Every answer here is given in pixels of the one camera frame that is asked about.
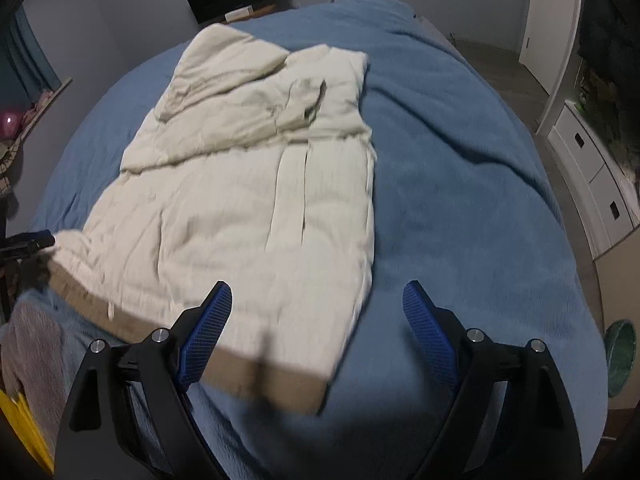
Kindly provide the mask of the white drawer cabinet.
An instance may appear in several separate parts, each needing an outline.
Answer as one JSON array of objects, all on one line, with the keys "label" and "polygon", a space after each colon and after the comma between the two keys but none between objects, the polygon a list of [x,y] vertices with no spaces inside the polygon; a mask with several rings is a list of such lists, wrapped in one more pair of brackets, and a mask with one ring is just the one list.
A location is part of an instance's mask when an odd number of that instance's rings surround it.
[{"label": "white drawer cabinet", "polygon": [[597,259],[638,228],[637,193],[575,102],[564,102],[547,142]]}]

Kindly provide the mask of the white box on desk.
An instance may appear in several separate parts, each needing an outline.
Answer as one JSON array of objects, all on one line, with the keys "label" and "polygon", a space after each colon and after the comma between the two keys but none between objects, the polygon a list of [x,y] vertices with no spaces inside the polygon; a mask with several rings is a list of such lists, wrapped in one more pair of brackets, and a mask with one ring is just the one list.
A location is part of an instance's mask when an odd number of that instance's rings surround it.
[{"label": "white box on desk", "polygon": [[244,8],[230,11],[224,14],[224,20],[228,23],[243,21],[253,16],[254,10],[252,6],[244,6]]}]

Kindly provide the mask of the yellow plastic bag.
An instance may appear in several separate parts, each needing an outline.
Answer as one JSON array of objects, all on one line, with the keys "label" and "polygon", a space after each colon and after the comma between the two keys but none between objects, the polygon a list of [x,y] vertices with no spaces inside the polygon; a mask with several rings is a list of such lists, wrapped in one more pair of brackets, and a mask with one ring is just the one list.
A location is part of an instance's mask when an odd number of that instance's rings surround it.
[{"label": "yellow plastic bag", "polygon": [[19,393],[15,398],[0,392],[1,411],[9,422],[17,439],[24,445],[29,455],[49,476],[52,476],[54,463],[51,452],[29,409],[24,394]]}]

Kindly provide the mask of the green round bowl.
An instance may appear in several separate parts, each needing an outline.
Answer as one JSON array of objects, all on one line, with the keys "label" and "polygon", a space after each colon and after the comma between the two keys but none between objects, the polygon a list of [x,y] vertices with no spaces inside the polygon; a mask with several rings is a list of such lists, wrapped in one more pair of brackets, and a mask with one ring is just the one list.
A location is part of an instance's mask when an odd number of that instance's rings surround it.
[{"label": "green round bowl", "polygon": [[604,334],[606,365],[608,366],[608,396],[615,398],[626,385],[634,368],[637,335],[629,320],[618,320]]}]

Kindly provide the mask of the cream hooded puffer jacket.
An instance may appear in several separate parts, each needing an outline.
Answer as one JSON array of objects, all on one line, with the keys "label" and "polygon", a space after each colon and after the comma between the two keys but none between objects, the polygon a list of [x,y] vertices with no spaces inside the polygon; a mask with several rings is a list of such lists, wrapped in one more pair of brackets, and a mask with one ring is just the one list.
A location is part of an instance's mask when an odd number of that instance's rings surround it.
[{"label": "cream hooded puffer jacket", "polygon": [[318,413],[372,280],[367,68],[361,51],[204,29],[84,226],[56,234],[51,287],[137,342],[225,282],[206,382]]}]

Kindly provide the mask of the wooden shelf at left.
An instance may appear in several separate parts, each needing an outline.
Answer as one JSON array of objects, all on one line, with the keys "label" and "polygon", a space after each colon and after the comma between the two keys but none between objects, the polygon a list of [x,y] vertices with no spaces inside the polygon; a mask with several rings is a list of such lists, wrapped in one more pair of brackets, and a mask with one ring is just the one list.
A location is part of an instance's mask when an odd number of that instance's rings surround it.
[{"label": "wooden shelf at left", "polygon": [[34,107],[28,110],[23,117],[21,128],[18,130],[15,141],[25,141],[32,129],[35,128],[40,119],[43,118],[44,113],[72,82],[73,78],[67,77],[56,90],[47,90],[43,92]]}]

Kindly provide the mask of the blue fleece bed blanket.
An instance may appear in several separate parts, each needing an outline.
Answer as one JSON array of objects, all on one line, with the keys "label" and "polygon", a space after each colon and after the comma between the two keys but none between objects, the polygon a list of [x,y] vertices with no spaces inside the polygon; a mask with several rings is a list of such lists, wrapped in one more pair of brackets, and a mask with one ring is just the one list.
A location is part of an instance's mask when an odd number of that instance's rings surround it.
[{"label": "blue fleece bed blanket", "polygon": [[606,365],[562,214],[533,138],[444,40],[395,0],[318,4],[242,29],[288,50],[367,53],[361,111],[378,153],[373,285],[323,410],[297,415],[209,386],[190,390],[235,479],[405,479],[447,403],[401,309],[419,281],[435,304],[505,344],[543,339],[591,460]]}]

